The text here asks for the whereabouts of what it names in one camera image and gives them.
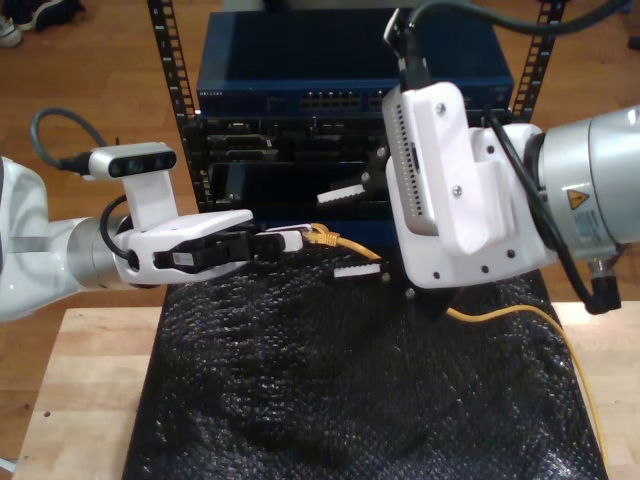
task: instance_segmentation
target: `gray cable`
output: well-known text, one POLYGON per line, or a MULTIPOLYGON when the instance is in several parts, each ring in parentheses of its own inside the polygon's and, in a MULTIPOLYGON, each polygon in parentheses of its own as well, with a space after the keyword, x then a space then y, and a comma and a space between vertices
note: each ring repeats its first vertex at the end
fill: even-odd
POLYGON ((73 122, 80 125, 85 132, 91 135, 91 138, 93 138, 93 140, 98 144, 98 146, 100 147, 107 146, 107 142, 104 141, 104 138, 102 138, 102 136, 93 127, 93 125, 91 125, 89 122, 87 122, 84 118, 82 118, 77 113, 72 112, 71 110, 67 110, 66 108, 59 108, 59 107, 45 108, 44 110, 40 110, 38 113, 36 113, 33 116, 33 119, 31 120, 31 126, 29 128, 29 136, 31 138, 31 145, 33 146, 33 149, 36 151, 38 156, 45 163, 51 165, 52 167, 60 170, 62 163, 60 162, 59 159, 53 158, 51 154, 47 152, 47 150, 42 145, 42 142, 40 141, 40 123, 42 122, 43 118, 49 117, 49 116, 65 117, 65 118, 68 118, 69 120, 72 120, 73 122))

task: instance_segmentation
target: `metal bracket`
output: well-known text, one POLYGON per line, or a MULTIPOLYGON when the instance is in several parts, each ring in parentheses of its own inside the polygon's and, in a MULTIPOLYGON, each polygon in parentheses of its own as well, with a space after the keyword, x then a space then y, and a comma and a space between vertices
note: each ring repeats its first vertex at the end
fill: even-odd
MULTIPOLYGON (((566 5, 567 0, 542 0, 538 23, 560 23, 566 5)), ((555 41, 555 37, 531 39, 527 61, 513 101, 514 121, 527 123, 531 121, 555 41)))
POLYGON ((206 180, 206 172, 202 171, 196 165, 197 162, 193 161, 192 152, 198 150, 196 146, 192 145, 194 139, 192 131, 194 126, 197 129, 197 117, 173 2, 171 0, 147 0, 147 6, 196 201, 200 211, 205 211, 206 194, 203 182, 206 180))

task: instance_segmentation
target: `black cable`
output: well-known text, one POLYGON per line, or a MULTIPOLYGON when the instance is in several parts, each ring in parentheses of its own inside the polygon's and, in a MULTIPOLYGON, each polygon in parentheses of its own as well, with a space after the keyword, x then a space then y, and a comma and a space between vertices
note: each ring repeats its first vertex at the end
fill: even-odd
POLYGON ((29 136, 31 137, 31 145, 33 145, 33 149, 36 151, 38 156, 48 165, 51 165, 58 170, 65 169, 63 162, 51 156, 51 154, 47 152, 46 148, 44 148, 44 146, 42 145, 42 141, 40 140, 40 123, 44 118, 50 116, 68 118, 69 120, 80 125, 89 135, 91 135, 91 138, 93 138, 98 146, 107 146, 107 142, 104 141, 104 138, 102 138, 102 136, 93 127, 93 125, 91 125, 77 113, 72 112, 71 110, 67 110, 66 108, 45 108, 44 110, 40 110, 33 116, 33 119, 31 120, 31 126, 29 128, 29 136))
POLYGON ((428 67, 424 65, 423 55, 420 53, 417 32, 420 22, 428 15, 455 11, 486 20, 493 25, 506 28, 512 32, 541 37, 557 37, 576 33, 591 27, 620 10, 621 7, 628 3, 628 0, 611 0, 568 22, 538 24, 525 22, 518 18, 503 15, 489 8, 460 0, 427 0, 422 5, 413 9, 407 22, 407 28, 404 31, 407 46, 407 68, 405 72, 402 72, 404 80, 403 91, 423 88, 431 83, 428 67))
POLYGON ((604 20, 621 7, 628 5, 629 0, 611 0, 584 15, 574 18, 568 22, 555 24, 538 24, 525 22, 519 18, 503 15, 486 7, 474 5, 472 3, 460 2, 456 0, 427 0, 422 5, 416 7, 409 16, 410 29, 415 29, 425 16, 443 11, 456 11, 468 14, 483 20, 487 20, 493 25, 497 25, 512 32, 524 35, 534 35, 542 37, 557 37, 579 32, 585 28, 604 20))
POLYGON ((100 236, 102 236, 102 241, 105 243, 107 248, 111 250, 115 255, 120 258, 125 259, 127 262, 131 263, 132 261, 132 252, 125 252, 120 247, 118 247, 111 237, 109 236, 108 224, 109 217, 111 213, 116 209, 116 207, 127 201, 126 195, 121 195, 116 198, 113 202, 107 205, 107 208, 104 209, 102 215, 100 216, 100 236))
POLYGON ((553 217, 542 203, 542 199, 538 194, 538 187, 529 176, 524 164, 522 163, 522 160, 520 160, 518 152, 513 146, 513 143, 511 143, 511 140, 509 139, 507 132, 505 132, 504 127, 498 120, 498 117, 495 115, 495 113, 487 109, 485 110, 485 119, 487 120, 487 123, 489 124, 493 132, 496 134, 498 142, 502 146, 502 149, 504 150, 509 163, 513 167, 518 180, 522 184, 522 187, 527 194, 529 207, 531 208, 531 211, 536 218, 538 225, 540 225, 541 228, 545 230, 544 233, 548 236, 553 249, 556 251, 558 258, 560 259, 560 263, 562 264, 562 268, 564 269, 567 278, 569 279, 569 283, 573 287, 573 290, 578 295, 578 298, 580 298, 580 300, 584 303, 589 313, 604 313, 603 309, 605 309, 606 311, 606 308, 603 305, 600 305, 601 302, 599 301, 599 299, 591 295, 591 293, 583 283, 582 278, 578 273, 578 269, 573 262, 571 253, 569 252, 569 247, 567 247, 567 244, 562 239, 560 230, 558 230, 558 226, 554 222, 553 217))

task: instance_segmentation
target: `wooden table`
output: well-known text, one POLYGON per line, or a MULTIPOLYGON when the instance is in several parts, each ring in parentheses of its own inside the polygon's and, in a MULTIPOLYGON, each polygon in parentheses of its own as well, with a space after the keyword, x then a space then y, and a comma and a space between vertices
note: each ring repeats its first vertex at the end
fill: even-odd
MULTIPOLYGON (((594 390, 612 479, 640 478, 640 302, 554 304, 594 390)), ((120 479, 160 308, 68 310, 14 480, 120 479)))

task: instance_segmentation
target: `cable connector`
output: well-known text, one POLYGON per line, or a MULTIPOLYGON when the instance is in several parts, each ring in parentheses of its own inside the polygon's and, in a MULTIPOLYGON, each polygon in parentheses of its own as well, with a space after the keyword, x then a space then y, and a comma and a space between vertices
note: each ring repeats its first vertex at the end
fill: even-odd
POLYGON ((91 152, 76 153, 72 157, 61 159, 58 170, 77 173, 78 175, 82 175, 83 177, 91 175, 91 172, 89 172, 90 158, 91 152))
POLYGON ((339 233, 331 232, 327 227, 320 223, 312 223, 311 227, 313 232, 304 232, 303 235, 309 243, 315 243, 319 245, 327 245, 328 247, 345 247, 354 252, 358 252, 360 255, 364 255, 369 260, 382 260, 382 257, 375 252, 372 252, 367 247, 360 245, 352 240, 342 238, 339 233))

